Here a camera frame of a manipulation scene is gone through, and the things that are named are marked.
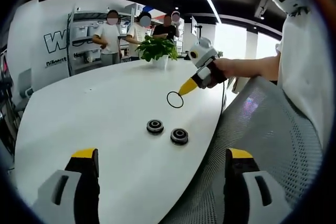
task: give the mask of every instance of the oval table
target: oval table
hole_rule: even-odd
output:
[[[63,79],[31,97],[16,143],[15,176],[23,200],[32,205],[39,186],[83,148],[99,152],[100,223],[158,223],[174,206],[198,169],[221,111],[223,85],[196,89],[184,106],[170,107],[196,71],[190,61],[169,62],[166,71],[145,61],[121,63]],[[172,95],[171,102],[181,101]],[[159,119],[161,135],[146,124]],[[189,142],[174,145],[181,127]]]

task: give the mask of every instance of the person's arm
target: person's arm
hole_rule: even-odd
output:
[[[107,46],[106,40],[101,38],[103,33],[103,26],[99,26],[94,36],[92,37],[92,42],[101,45],[101,48],[105,48]]]
[[[135,35],[135,27],[134,25],[132,25],[126,35],[125,40],[132,44],[136,44],[136,45],[140,44],[140,41],[137,41],[136,39],[134,39],[134,35]]]
[[[154,28],[153,38],[166,38],[168,34],[163,34],[161,31],[161,26],[158,25]]]
[[[180,36],[180,30],[178,29],[178,28],[179,28],[179,25],[180,25],[179,23],[175,25],[175,29],[176,29],[176,30],[175,30],[175,36],[176,36],[176,37],[179,37],[179,36]]]
[[[153,38],[166,38],[168,34],[157,34],[157,35],[153,35]]]
[[[117,26],[115,26],[115,33],[116,33],[116,35],[117,35],[117,44],[118,44],[118,52],[119,52],[119,57],[121,58],[122,57],[122,53],[121,53],[121,47],[120,47],[120,33],[119,33],[119,30],[118,30],[118,28],[117,28]]]
[[[129,35],[129,34],[126,35],[125,40],[129,43],[132,43],[132,44],[136,44],[136,45],[140,44],[140,41],[137,41],[136,39],[133,39],[133,36]]]
[[[281,53],[277,56],[266,57],[256,60],[215,60],[217,67],[223,71],[223,74],[229,77],[255,77],[262,76],[267,80],[278,80],[279,64]]]

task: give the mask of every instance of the white sleeve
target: white sleeve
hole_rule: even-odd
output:
[[[275,50],[277,51],[277,54],[282,52],[282,40],[280,41],[280,44],[276,44]]]
[[[131,35],[132,38],[134,38],[134,35],[135,35],[135,26],[134,25],[131,25],[130,29],[127,32],[127,35]]]
[[[103,34],[103,26],[100,25],[100,26],[96,29],[96,31],[94,32],[94,35],[97,35],[97,36],[101,37],[102,34]]]

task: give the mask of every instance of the glass wall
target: glass wall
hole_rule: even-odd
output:
[[[229,59],[244,59],[246,51],[246,28],[217,24],[214,47]]]
[[[278,41],[277,39],[274,39],[262,33],[258,33],[256,59],[277,55],[276,45],[279,43],[280,41]]]

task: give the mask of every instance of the black t-shirt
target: black t-shirt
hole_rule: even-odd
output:
[[[153,35],[160,35],[160,34],[168,34],[167,39],[174,39],[176,34],[176,27],[173,25],[164,26],[164,25],[157,25],[154,29]]]

